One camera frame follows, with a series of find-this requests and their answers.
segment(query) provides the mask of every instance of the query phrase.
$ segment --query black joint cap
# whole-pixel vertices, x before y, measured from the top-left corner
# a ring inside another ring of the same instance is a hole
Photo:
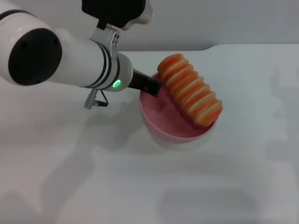
[[[20,85],[35,85],[49,79],[62,57],[59,38],[51,30],[38,28],[22,36],[8,61],[11,78]]]
[[[132,81],[128,87],[141,90],[154,97],[157,97],[161,86],[162,84],[159,81],[134,71]]]

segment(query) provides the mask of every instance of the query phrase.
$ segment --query white wall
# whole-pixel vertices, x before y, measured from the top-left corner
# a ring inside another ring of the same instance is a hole
[[[90,37],[81,0],[11,0],[55,27]],[[220,43],[299,42],[299,0],[151,0],[153,21],[122,35],[124,50],[199,50]]]

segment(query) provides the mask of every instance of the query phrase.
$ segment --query black band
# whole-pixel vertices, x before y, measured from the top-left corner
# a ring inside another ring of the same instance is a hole
[[[120,70],[121,70],[120,60],[117,57],[117,72],[116,72],[116,76],[115,76],[114,80],[112,81],[112,83],[109,84],[109,86],[105,87],[103,90],[109,88],[110,86],[112,86],[114,84],[114,82],[118,79],[118,76],[120,75]]]
[[[101,46],[105,49],[106,52],[109,52],[109,51],[105,48],[105,46],[103,46],[103,45],[101,45]],[[95,89],[95,88],[101,86],[101,85],[108,79],[108,77],[109,77],[109,75],[110,75],[112,62],[111,62],[111,56],[110,56],[109,54],[107,54],[107,55],[108,55],[108,61],[109,61],[107,74],[106,74],[106,76],[104,77],[104,79],[103,79],[99,84],[97,84],[96,86],[93,87],[93,89]]]
[[[11,14],[15,14],[15,13],[27,13],[27,14],[33,15],[30,12],[27,12],[26,10],[13,9],[13,10],[8,10],[6,12],[1,13],[0,14],[0,21],[3,20],[5,17],[7,17],[7,16],[9,16]]]
[[[98,46],[101,48],[102,53],[103,53],[103,56],[104,56],[104,66],[103,66],[103,70],[102,70],[100,76],[98,77],[98,79],[97,79],[94,83],[92,83],[91,85],[88,85],[88,86],[84,86],[84,88],[92,88],[92,86],[96,85],[96,84],[101,80],[101,78],[103,77],[103,75],[105,74],[106,67],[107,67],[107,59],[106,59],[106,55],[107,55],[107,53],[105,53],[105,50],[103,49],[103,47],[102,47],[100,44],[98,44]]]

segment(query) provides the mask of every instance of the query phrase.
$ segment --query metal bracket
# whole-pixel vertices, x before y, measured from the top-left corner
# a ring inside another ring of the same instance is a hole
[[[106,26],[106,29],[102,30],[96,28],[91,39],[103,45],[112,58],[117,59],[117,45],[120,40],[120,32],[110,26]]]
[[[108,102],[103,90],[100,90],[100,91],[105,99],[105,102],[95,100],[97,97],[98,90],[92,89],[85,101],[85,104],[84,104],[84,107],[86,109],[90,110],[93,106],[104,106],[104,107],[108,106],[109,102]]]

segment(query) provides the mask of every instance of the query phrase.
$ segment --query bowl rim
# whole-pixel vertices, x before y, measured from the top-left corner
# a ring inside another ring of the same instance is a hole
[[[140,95],[139,95],[139,108],[140,108],[140,111],[141,111],[142,115],[144,116],[144,118],[147,120],[147,122],[149,122],[149,124],[150,124],[152,127],[154,127],[157,131],[159,131],[159,132],[162,133],[163,135],[166,135],[166,136],[168,136],[168,137],[170,137],[170,138],[175,138],[175,139],[177,139],[177,140],[192,140],[192,139],[198,139],[198,138],[204,137],[206,134],[209,134],[209,133],[213,130],[213,128],[215,127],[215,125],[216,125],[216,122],[217,122],[217,121],[215,121],[215,122],[211,125],[211,127],[210,127],[206,132],[204,132],[204,133],[202,133],[202,134],[200,134],[200,135],[194,136],[194,137],[179,137],[179,136],[175,136],[175,135],[169,134],[169,133],[167,133],[167,132],[161,130],[160,128],[158,128],[158,127],[157,127],[157,126],[156,126],[156,125],[149,119],[148,115],[145,113],[145,110],[144,110],[144,108],[143,108],[142,101],[141,101],[141,97],[142,97],[143,94],[146,94],[146,93],[145,93],[145,92],[140,92]]]

